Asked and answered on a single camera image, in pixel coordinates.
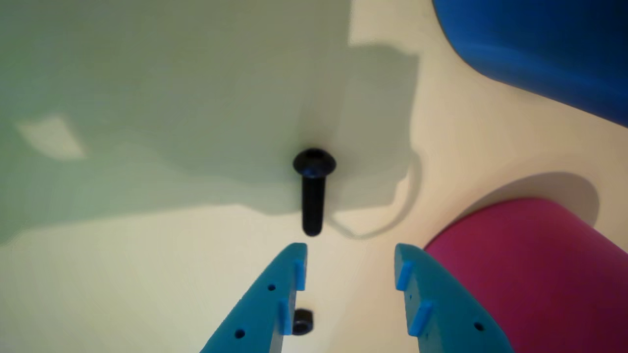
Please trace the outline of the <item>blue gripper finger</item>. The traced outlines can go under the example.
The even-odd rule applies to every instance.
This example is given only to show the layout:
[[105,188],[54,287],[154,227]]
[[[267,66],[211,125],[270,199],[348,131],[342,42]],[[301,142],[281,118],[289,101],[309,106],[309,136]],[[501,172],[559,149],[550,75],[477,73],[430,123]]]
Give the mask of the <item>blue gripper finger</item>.
[[292,335],[295,301],[305,290],[308,248],[280,251],[238,300],[201,349],[202,353],[280,353]]
[[437,260],[411,244],[394,254],[395,288],[403,293],[407,332],[421,353],[511,353],[500,326]]

